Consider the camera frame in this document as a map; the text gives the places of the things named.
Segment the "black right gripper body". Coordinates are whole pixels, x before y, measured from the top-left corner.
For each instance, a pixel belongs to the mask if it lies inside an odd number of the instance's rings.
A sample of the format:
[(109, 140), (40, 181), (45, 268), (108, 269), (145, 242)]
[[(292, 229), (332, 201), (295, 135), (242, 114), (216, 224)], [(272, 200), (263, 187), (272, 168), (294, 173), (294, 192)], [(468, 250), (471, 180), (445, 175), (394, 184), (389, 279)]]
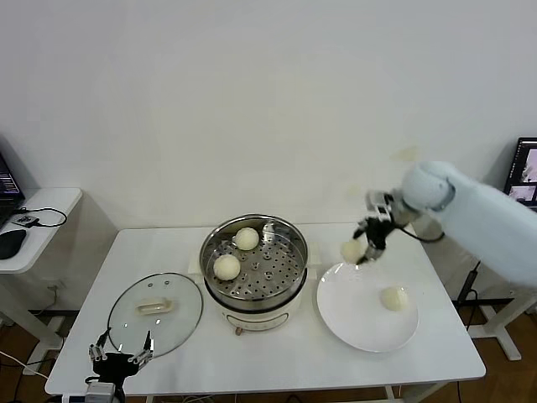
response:
[(367, 218), (366, 223), (368, 245), (374, 249), (385, 249), (386, 239), (394, 230), (394, 224), (391, 221), (381, 221), (378, 218)]

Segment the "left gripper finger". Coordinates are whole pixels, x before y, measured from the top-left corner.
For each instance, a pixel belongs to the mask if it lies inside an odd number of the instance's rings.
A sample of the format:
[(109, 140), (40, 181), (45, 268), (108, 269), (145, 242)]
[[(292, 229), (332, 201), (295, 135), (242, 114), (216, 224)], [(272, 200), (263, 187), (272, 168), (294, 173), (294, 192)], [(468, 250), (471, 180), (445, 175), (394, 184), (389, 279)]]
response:
[(105, 347), (109, 332), (110, 332), (110, 328), (107, 328), (104, 331), (104, 333), (102, 333), (98, 337), (96, 343), (93, 343), (89, 346), (88, 353), (89, 353), (90, 360), (92, 362), (102, 361), (107, 358), (107, 353), (104, 347)]
[(153, 358), (153, 339), (151, 332), (147, 331), (143, 349), (128, 359), (129, 363), (145, 365)]

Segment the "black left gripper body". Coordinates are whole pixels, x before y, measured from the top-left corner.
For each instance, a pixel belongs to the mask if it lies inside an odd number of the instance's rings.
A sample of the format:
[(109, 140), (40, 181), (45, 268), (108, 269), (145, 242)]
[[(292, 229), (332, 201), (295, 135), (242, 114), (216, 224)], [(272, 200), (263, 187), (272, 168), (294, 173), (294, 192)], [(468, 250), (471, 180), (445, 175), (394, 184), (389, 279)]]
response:
[(92, 369), (100, 382), (123, 383), (138, 373), (139, 364), (134, 362), (132, 354), (107, 353), (92, 361)]

